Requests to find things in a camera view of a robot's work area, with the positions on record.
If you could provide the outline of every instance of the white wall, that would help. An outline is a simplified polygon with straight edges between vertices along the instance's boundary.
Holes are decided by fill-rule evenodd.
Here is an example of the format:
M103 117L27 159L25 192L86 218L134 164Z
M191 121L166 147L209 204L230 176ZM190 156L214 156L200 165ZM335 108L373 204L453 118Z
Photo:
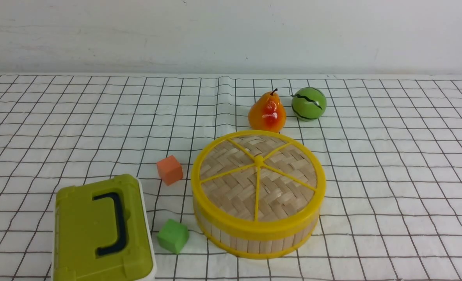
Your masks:
M462 0L0 0L0 71L462 74Z

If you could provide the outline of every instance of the toy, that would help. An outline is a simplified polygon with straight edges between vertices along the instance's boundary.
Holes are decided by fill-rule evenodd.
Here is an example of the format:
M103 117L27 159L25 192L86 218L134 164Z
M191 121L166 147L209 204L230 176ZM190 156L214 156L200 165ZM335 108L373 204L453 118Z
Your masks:
M188 242L190 232L184 224L169 219L156 237L158 238L158 244L162 248L174 254L179 254L186 242Z
M156 169L158 170L158 175L166 185L171 185L183 178L183 167L174 155L158 161Z
M306 242L320 216L323 168L299 142L263 130L231 133L195 160L197 223L218 247L244 258L276 258Z
M303 121L318 119L326 110L326 97L313 87L300 89L292 98L292 109Z
M263 94L250 109L249 123L252 129L278 133L285 125L286 112L277 90Z
M140 182L129 174L56 194L51 280L149 281L156 262Z

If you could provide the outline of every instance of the fake fruit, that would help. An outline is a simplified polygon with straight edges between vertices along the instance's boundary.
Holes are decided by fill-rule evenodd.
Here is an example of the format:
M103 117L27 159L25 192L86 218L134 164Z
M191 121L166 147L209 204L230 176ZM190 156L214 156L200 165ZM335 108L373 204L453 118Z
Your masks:
M252 129L278 133L285 126L286 112L276 93L277 90L263 94L252 105L249 111L249 123Z
M303 121L318 119L326 110L326 97L313 87L300 89L292 98L292 109Z

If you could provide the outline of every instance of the green cube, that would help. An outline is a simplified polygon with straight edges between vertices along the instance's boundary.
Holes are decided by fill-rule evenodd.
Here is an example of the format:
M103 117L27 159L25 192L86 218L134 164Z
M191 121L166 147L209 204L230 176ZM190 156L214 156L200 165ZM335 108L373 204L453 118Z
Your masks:
M179 254L186 242L188 242L190 232L184 224L169 219L165 222L158 235L156 235L156 238L158 238L158 244L162 248L174 254Z

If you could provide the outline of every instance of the watermelon stripe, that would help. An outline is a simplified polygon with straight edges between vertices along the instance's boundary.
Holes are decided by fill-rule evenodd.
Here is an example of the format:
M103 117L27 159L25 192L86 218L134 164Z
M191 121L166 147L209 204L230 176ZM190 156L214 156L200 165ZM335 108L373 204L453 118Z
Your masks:
M303 98L304 100L309 101L310 103L313 103L313 105L316 105L319 109L322 110L322 107L321 107L320 105L318 105L318 104L316 103L316 101L311 100L311 99L308 98L307 96L301 96L300 94L295 94L295 97L297 97L297 98Z
M295 114L297 114L299 117L302 117L302 118L304 118L304 119L308 119L308 120L315 120L315 119L317 119L317 118L308 118L308 117L304 117L304 116L300 115L293 107L292 107L292 110L293 110L293 112L295 112Z

